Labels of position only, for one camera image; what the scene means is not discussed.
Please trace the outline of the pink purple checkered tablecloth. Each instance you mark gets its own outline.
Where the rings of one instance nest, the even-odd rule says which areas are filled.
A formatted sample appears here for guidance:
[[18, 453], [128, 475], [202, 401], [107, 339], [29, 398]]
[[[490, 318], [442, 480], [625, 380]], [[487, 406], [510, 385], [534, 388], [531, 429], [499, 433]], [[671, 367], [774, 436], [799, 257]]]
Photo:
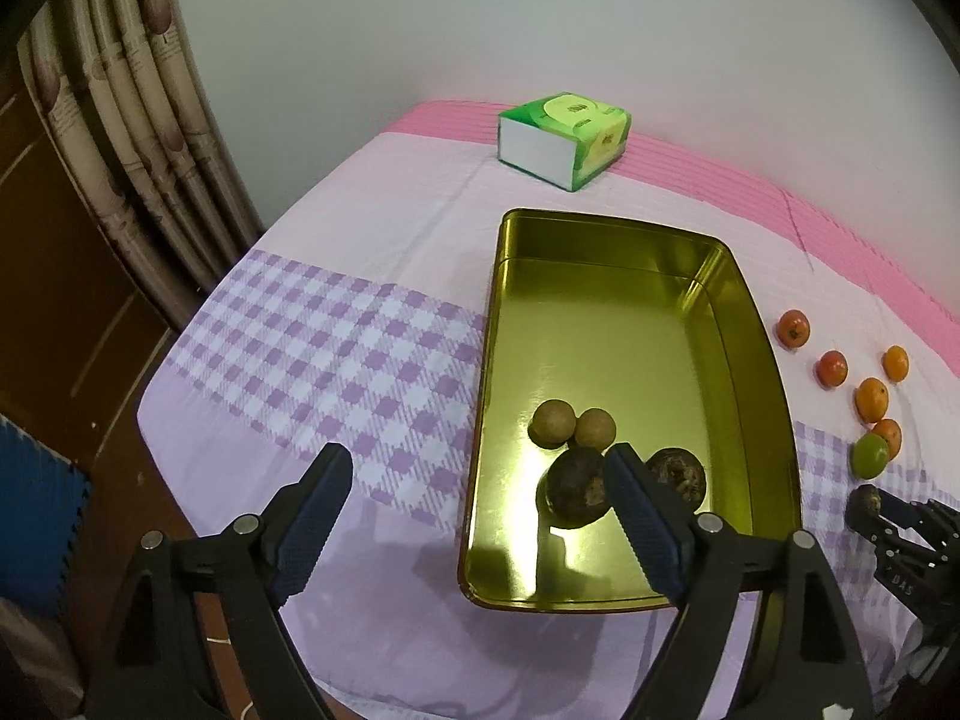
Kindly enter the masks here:
[[882, 481], [958, 497], [958, 323], [891, 260], [771, 182], [633, 135], [579, 192], [496, 156], [498, 110], [416, 106], [311, 188], [229, 271], [161, 364], [139, 424], [200, 533], [257, 512], [325, 444], [355, 483], [309, 587], [283, 619], [309, 673], [377, 718], [615, 718], [669, 629], [665, 611], [483, 610], [455, 580], [488, 283], [519, 206], [685, 227], [731, 247], [766, 320], [804, 310], [778, 358], [799, 439], [802, 516], [835, 567], [874, 683], [911, 614], [844, 527], [850, 400], [812, 376], [836, 348], [854, 377], [890, 346], [905, 445]]

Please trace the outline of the orange mandarin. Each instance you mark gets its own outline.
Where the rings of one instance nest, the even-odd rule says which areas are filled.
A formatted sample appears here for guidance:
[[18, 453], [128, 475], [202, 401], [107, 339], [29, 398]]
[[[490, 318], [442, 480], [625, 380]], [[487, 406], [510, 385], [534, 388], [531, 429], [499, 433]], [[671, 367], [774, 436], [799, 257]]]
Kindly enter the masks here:
[[889, 446], [889, 457], [895, 460], [900, 454], [901, 445], [903, 445], [903, 433], [901, 427], [895, 419], [884, 418], [877, 421], [872, 426], [872, 432], [882, 437]]
[[875, 424], [889, 411], [887, 385], [877, 377], [866, 377], [854, 390], [854, 408], [864, 424]]

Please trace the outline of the green tomato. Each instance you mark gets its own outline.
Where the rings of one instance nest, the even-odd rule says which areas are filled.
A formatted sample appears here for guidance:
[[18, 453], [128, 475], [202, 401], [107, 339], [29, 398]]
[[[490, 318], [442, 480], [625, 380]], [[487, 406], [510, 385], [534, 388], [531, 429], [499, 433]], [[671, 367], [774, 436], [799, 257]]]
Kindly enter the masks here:
[[890, 461], [890, 445], [876, 433], [857, 439], [850, 453], [851, 473], [859, 479], [874, 479], [885, 472]]

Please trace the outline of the red cherry tomato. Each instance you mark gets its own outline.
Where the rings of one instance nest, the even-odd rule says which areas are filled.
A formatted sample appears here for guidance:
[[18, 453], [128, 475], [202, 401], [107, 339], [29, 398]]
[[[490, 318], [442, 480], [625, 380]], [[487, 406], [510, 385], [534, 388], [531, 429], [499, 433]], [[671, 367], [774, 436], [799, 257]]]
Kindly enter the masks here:
[[830, 349], [820, 356], [815, 363], [814, 371], [822, 387], [838, 388], [846, 382], [850, 368], [846, 356], [839, 349]]
[[776, 322], [776, 336], [786, 349], [799, 349], [811, 338], [811, 322], [799, 309], [789, 309]]

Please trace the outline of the brown wooden door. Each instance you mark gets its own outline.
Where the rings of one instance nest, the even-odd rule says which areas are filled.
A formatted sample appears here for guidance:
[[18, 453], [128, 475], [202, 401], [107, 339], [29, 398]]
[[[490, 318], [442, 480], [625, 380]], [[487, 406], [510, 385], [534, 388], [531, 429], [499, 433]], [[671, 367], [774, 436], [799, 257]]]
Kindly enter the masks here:
[[91, 671], [140, 536], [192, 533], [137, 406], [171, 333], [114, 257], [53, 149], [20, 64], [2, 62], [2, 415], [91, 484], [60, 622]]

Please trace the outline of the maroon gold toffee tin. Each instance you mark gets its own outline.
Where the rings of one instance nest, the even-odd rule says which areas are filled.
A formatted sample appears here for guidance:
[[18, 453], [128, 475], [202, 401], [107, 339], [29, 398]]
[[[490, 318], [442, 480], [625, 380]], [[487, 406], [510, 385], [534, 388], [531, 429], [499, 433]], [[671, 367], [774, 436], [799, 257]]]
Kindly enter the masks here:
[[619, 521], [548, 522], [544, 401], [607, 411], [636, 454], [688, 450], [706, 509], [781, 539], [800, 523], [793, 423], [732, 250], [676, 227], [512, 210], [491, 275], [459, 585], [492, 610], [612, 613], [658, 597]]

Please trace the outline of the small round orange kumquat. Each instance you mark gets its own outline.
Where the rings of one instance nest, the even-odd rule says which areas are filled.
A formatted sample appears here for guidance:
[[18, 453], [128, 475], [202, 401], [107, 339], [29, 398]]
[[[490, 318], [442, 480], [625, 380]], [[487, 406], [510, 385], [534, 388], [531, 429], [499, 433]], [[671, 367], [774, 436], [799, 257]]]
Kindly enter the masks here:
[[885, 353], [882, 355], [882, 367], [884, 367], [887, 379], [895, 383], [903, 382], [910, 373], [908, 351], [900, 344], [894, 344], [885, 349]]

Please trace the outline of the large dark passion fruit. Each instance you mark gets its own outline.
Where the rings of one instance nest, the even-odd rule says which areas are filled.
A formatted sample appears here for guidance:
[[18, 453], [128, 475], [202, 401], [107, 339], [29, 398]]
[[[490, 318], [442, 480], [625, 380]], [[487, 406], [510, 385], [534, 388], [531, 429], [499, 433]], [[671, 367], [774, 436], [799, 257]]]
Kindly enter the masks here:
[[844, 522], [862, 538], [872, 538], [884, 527], [880, 507], [880, 491], [873, 484], [861, 484], [848, 497]]

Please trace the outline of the beige patterned curtain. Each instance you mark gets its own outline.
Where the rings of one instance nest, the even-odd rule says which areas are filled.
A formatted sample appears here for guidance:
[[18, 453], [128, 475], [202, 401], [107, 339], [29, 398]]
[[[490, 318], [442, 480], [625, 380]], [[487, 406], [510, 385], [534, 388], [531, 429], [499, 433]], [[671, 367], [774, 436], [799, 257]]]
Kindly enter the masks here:
[[263, 226], [206, 110], [178, 2], [44, 0], [16, 60], [86, 210], [184, 328]]

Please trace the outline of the green tissue pack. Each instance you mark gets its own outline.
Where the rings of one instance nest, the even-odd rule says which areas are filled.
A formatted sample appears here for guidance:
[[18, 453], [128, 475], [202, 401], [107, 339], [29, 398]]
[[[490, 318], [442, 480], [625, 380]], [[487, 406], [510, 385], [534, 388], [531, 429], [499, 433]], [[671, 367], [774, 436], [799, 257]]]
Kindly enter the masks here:
[[631, 114], [581, 94], [535, 99], [498, 114], [498, 160], [578, 192], [625, 153]]

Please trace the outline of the dark brown passion fruit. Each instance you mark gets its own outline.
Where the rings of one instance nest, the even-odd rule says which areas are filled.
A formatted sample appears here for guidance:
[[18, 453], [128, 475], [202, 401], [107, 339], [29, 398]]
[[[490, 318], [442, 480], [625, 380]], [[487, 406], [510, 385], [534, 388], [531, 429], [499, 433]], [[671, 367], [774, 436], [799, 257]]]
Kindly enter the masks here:
[[690, 450], [682, 447], [664, 447], [646, 462], [656, 481], [669, 486], [692, 511], [696, 511], [706, 497], [706, 472], [701, 461]]

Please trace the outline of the blue foam mat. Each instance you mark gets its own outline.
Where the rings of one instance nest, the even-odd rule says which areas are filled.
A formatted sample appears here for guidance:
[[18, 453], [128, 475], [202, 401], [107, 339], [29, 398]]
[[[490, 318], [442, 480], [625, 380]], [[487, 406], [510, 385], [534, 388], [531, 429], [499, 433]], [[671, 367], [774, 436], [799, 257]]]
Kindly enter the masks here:
[[91, 484], [83, 470], [2, 418], [2, 596], [60, 613]]

